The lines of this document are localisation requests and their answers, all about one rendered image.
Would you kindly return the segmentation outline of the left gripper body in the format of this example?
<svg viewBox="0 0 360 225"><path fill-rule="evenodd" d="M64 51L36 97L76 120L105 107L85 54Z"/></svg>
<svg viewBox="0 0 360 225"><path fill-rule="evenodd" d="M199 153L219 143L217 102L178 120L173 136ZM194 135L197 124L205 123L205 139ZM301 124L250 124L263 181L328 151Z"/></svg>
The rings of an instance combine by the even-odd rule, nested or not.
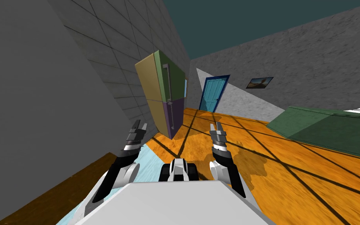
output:
<svg viewBox="0 0 360 225"><path fill-rule="evenodd" d="M144 139L145 133L146 133L145 129L131 128L131 130L129 131L126 145L141 144L142 140Z"/></svg>

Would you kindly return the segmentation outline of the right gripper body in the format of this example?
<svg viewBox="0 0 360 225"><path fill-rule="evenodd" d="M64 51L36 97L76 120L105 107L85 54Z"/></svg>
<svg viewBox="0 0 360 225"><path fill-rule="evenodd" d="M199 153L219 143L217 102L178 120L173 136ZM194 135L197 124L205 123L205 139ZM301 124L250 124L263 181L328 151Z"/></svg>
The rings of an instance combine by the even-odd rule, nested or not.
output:
<svg viewBox="0 0 360 225"><path fill-rule="evenodd" d="M214 145L226 146L226 132L220 130L211 130L210 136Z"/></svg>

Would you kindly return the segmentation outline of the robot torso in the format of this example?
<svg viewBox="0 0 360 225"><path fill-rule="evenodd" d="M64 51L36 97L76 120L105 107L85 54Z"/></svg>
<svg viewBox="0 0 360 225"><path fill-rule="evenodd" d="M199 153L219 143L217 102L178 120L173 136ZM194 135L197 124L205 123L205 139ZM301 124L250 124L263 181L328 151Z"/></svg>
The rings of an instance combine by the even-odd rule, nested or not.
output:
<svg viewBox="0 0 360 225"><path fill-rule="evenodd" d="M183 159L163 165L158 182L135 182L139 167L122 168L111 192L93 203L105 173L68 225L276 225L244 181L246 198L224 181L198 181L196 168Z"/></svg>

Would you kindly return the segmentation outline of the framed wall picture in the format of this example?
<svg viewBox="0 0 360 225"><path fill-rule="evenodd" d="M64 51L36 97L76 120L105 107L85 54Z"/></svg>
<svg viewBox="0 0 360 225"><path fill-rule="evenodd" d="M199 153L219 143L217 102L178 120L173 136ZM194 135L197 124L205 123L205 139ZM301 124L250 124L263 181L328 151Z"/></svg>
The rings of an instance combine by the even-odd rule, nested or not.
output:
<svg viewBox="0 0 360 225"><path fill-rule="evenodd" d="M249 84L247 85L247 89L264 89L273 77L264 77L264 78L254 78L251 79Z"/></svg>

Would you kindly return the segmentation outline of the purple fridge door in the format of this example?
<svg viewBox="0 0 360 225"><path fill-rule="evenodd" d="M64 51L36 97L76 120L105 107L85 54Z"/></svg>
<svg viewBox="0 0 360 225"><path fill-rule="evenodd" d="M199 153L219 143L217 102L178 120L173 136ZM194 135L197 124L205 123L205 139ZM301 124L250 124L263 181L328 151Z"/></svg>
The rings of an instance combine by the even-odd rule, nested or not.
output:
<svg viewBox="0 0 360 225"><path fill-rule="evenodd" d="M173 103L173 115L174 115L174 130L171 129L171 113L170 108L168 108L167 102L163 102L163 108L166 119L166 126L168 130L168 135L166 135L169 139L173 139L183 124L183 114L184 114L184 100L185 98L180 98L172 101Z"/></svg>

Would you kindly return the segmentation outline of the tan fridge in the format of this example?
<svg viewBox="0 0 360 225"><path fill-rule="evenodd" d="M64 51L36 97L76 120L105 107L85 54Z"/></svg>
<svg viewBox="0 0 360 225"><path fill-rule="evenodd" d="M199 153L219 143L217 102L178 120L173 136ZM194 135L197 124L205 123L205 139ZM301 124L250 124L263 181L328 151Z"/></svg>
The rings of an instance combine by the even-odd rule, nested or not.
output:
<svg viewBox="0 0 360 225"><path fill-rule="evenodd" d="M166 136L168 135L168 130L153 53L136 63L135 68L147 99L155 126L162 135Z"/></svg>

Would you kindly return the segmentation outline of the blue room door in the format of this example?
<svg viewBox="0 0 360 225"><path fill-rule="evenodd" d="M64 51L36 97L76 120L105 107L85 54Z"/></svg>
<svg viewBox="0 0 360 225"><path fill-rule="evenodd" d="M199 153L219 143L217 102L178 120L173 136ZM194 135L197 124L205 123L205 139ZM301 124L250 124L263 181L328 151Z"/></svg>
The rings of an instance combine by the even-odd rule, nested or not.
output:
<svg viewBox="0 0 360 225"><path fill-rule="evenodd" d="M199 110L214 113L221 96L225 91L230 75L207 77L203 85L203 92Z"/></svg>

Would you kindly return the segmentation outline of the green counter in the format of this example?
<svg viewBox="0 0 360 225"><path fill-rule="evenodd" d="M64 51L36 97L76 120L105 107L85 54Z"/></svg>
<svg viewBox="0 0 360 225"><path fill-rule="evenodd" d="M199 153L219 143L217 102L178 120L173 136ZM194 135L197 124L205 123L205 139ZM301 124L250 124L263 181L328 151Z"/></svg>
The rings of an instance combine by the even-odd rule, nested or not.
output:
<svg viewBox="0 0 360 225"><path fill-rule="evenodd" d="M360 113L289 107L267 128L287 139L360 157Z"/></svg>

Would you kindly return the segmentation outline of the green fridge door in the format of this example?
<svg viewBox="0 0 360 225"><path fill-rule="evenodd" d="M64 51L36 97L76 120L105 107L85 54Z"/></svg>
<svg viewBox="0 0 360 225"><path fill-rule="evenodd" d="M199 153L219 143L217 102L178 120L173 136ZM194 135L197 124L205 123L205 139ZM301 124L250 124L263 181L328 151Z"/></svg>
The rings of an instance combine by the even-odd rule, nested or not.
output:
<svg viewBox="0 0 360 225"><path fill-rule="evenodd" d="M180 98L184 98L185 73L162 51L158 50L154 52L153 55L157 69L162 101L167 102L169 98L167 71L162 67L163 64L170 65L172 100L174 101Z"/></svg>

